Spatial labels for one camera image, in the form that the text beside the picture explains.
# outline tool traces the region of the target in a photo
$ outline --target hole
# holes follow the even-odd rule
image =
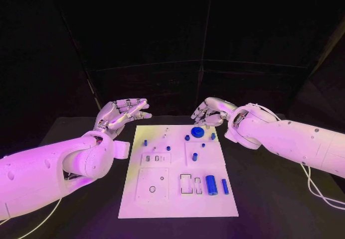
[[[46,168],[51,168],[51,162],[48,159],[45,159],[45,166],[46,166]]]
[[[7,173],[7,178],[9,178],[9,180],[15,179],[15,174],[12,172]]]

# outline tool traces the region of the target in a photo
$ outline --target robotic arm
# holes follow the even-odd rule
[[[345,178],[345,134],[280,120],[263,106],[237,107],[214,97],[201,103],[192,119],[199,126],[218,126],[228,120],[225,137],[233,142],[250,149],[264,145],[286,159]]]
[[[106,176],[113,159],[127,158],[130,150],[130,143],[113,139],[127,122],[152,117],[140,111],[147,108],[146,99],[108,102],[94,130],[80,138],[0,159],[0,220],[38,210]]]

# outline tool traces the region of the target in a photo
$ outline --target blue cylinder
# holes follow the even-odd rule
[[[205,131],[201,127],[194,127],[191,133],[195,138],[201,138],[205,134]]]
[[[224,188],[224,193],[228,194],[228,185],[227,185],[227,180],[222,179],[221,180],[221,183],[222,183],[222,188]]]
[[[192,154],[192,160],[196,161],[196,159],[198,159],[198,154],[194,153],[194,154]]]
[[[218,194],[214,175],[207,176],[207,190],[211,196]]]

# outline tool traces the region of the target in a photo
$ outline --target table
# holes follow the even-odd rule
[[[93,129],[95,118],[58,118],[41,145],[80,137]],[[133,142],[136,125],[192,124],[188,116],[162,116],[126,124],[117,140]],[[231,142],[217,128],[240,217],[119,219],[129,160],[114,159],[104,178],[62,198],[59,207],[26,237],[32,239],[289,239],[344,238],[345,211],[332,208],[308,189],[298,163]],[[331,175],[312,169],[322,193],[345,201]],[[0,238],[26,234],[51,213],[55,203],[10,219],[0,226]]]

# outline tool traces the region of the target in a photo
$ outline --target robotic hand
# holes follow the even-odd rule
[[[38,210],[104,177],[113,159],[129,157],[130,143],[113,139],[127,122],[152,117],[140,111],[147,108],[146,99],[108,102],[94,130],[80,138],[0,159],[0,220]]]
[[[345,134],[312,125],[280,120],[257,104],[237,107],[209,97],[192,114],[199,126],[218,126],[228,120],[225,137],[250,149],[264,145],[286,159],[345,178]]]

